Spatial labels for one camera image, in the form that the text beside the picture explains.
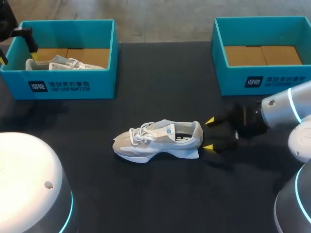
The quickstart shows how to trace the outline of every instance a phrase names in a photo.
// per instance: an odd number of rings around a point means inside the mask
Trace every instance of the white shoe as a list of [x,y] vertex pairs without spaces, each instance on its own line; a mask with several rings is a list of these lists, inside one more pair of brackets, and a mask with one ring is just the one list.
[[197,159],[202,141],[203,131],[199,122],[162,120],[145,123],[140,128],[120,134],[114,139],[112,148],[126,160],[146,163],[160,152],[177,158]]
[[105,69],[99,66],[84,64],[73,58],[64,58],[56,55],[47,62],[35,62],[33,59],[26,61],[26,70],[60,70],[60,69]]

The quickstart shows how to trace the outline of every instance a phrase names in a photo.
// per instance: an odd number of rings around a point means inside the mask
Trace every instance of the shoe tongue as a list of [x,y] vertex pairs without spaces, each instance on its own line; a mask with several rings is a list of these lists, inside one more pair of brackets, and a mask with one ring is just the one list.
[[151,130],[152,136],[154,138],[168,136],[171,140],[175,140],[175,125],[170,124],[166,127]]

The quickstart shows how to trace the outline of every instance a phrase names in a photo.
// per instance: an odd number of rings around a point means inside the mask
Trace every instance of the black tabletop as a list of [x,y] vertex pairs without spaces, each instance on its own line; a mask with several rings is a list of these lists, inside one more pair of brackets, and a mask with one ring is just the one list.
[[81,233],[276,233],[273,206],[301,166],[289,132],[196,160],[161,153],[146,164],[113,153],[112,139],[162,119],[201,123],[205,144],[229,134],[204,123],[224,103],[209,42],[120,44],[113,100],[15,101],[0,83],[0,131],[37,136],[57,153],[79,208]]

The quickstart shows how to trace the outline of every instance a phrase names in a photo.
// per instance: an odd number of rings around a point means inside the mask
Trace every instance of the teal storage box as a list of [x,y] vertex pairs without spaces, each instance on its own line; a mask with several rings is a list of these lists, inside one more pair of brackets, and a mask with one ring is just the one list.
[[33,29],[39,48],[109,49],[106,70],[25,71],[31,58],[22,37],[16,37],[6,54],[8,66],[0,73],[16,100],[112,99],[118,63],[118,39],[113,20],[24,21]]
[[[227,46],[294,46],[302,65],[229,66]],[[211,53],[224,96],[275,94],[311,80],[311,25],[306,17],[221,17]]]

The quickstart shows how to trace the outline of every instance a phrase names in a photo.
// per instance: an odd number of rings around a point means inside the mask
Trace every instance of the glowing blue ring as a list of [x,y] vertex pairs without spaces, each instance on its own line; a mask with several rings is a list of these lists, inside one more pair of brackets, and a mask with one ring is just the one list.
[[307,218],[307,220],[309,221],[309,223],[311,223],[311,218],[309,217],[309,215],[307,214],[305,208],[303,207],[302,203],[301,203],[301,200],[300,200],[300,197],[299,197],[299,194],[298,194],[298,176],[299,176],[299,173],[301,171],[301,169],[298,171],[297,175],[296,175],[296,180],[295,180],[295,193],[296,193],[296,197],[297,197],[297,201],[298,201],[298,204],[299,204],[299,207],[301,209],[301,211],[303,212],[303,214],[305,215],[305,217]]
[[301,123],[301,118],[299,117],[298,112],[297,112],[295,105],[294,105],[294,102],[293,102],[292,88],[289,88],[287,93],[288,93],[288,99],[290,100],[290,104],[291,104],[292,110],[294,112],[294,115],[297,118],[298,122]]
[[62,233],[62,232],[64,231],[64,229],[67,227],[67,224],[68,224],[69,219],[70,219],[70,217],[71,217],[72,209],[73,209],[73,195],[72,195],[72,192],[71,192],[71,207],[70,207],[70,212],[69,212],[67,221],[65,222],[65,225],[63,226],[63,228],[60,230],[59,233]]

